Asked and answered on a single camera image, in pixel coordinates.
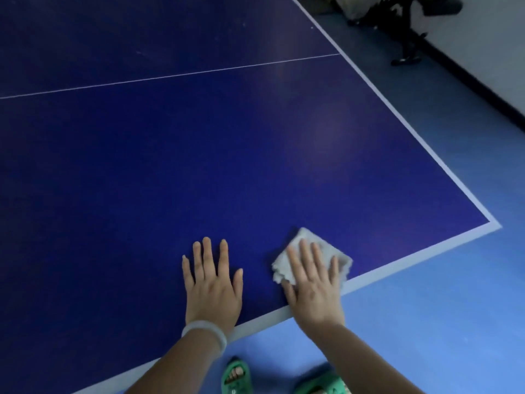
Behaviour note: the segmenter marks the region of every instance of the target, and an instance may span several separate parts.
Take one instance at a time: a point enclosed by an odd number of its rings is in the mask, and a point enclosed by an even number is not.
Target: hand
[[[283,280],[282,287],[297,324],[310,339],[313,339],[312,336],[315,336],[323,325],[344,326],[345,314],[339,291],[338,258],[332,257],[328,272],[318,244],[312,243],[311,249],[312,251],[306,240],[302,239],[299,243],[301,263],[295,249],[288,246],[286,252],[297,284],[294,288],[290,282]]]
[[[193,244],[195,280],[189,268],[189,260],[182,256],[182,272],[186,288],[186,324],[195,320],[206,320],[216,324],[228,337],[239,319],[243,304],[243,270],[229,278],[228,244],[220,242],[220,257],[215,271],[212,256],[212,241],[202,240],[204,262],[200,255],[200,243]]]

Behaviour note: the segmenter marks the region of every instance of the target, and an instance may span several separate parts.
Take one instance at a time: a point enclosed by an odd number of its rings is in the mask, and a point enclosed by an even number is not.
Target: person
[[[286,252],[296,279],[295,286],[288,281],[282,282],[292,315],[306,336],[324,353],[351,393],[422,394],[423,391],[345,327],[338,259],[331,259],[328,271],[318,245],[308,244],[305,240],[300,242],[299,255],[292,247]],[[187,293],[186,324],[206,321],[228,337],[237,323],[243,303],[243,270],[237,270],[230,280],[225,240],[220,242],[217,269],[212,244],[207,237],[202,246],[199,242],[193,244],[193,260],[194,276],[188,258],[182,257]],[[189,330],[128,389],[127,394],[198,392],[212,362],[221,354],[219,336],[209,328]],[[224,387],[224,384],[245,378],[245,373],[244,368],[235,367],[221,384]]]

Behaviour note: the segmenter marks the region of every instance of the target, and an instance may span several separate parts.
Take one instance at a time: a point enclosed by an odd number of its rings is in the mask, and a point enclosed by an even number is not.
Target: white bangle
[[[228,344],[228,340],[226,339],[226,335],[224,332],[220,329],[219,326],[214,324],[210,321],[193,321],[186,325],[184,329],[182,329],[182,336],[186,335],[189,331],[192,331],[193,329],[205,329],[207,331],[213,332],[215,336],[217,337],[217,340],[219,340],[220,345],[220,354],[224,354],[224,350],[226,350],[226,345]]]

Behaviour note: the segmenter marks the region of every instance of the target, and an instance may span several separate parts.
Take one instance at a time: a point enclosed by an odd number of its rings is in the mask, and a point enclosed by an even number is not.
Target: green slipper
[[[244,375],[230,383],[226,383],[226,379],[228,379],[232,370],[237,367],[243,369]],[[220,388],[222,394],[253,394],[252,377],[248,365],[239,358],[233,358],[224,370],[223,378],[220,381]]]
[[[324,390],[326,394],[346,394],[346,386],[343,380],[334,371],[328,371],[315,379],[308,380],[299,385],[293,394],[310,394],[318,390]]]

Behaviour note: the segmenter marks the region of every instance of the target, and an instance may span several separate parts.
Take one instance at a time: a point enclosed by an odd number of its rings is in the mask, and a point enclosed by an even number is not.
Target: floor
[[[503,225],[343,298],[346,323],[428,394],[521,393],[525,386],[525,133],[434,61],[391,68],[381,32],[320,25]],[[290,392],[325,359],[293,320],[231,344],[201,392],[220,392],[228,359],[259,393]]]

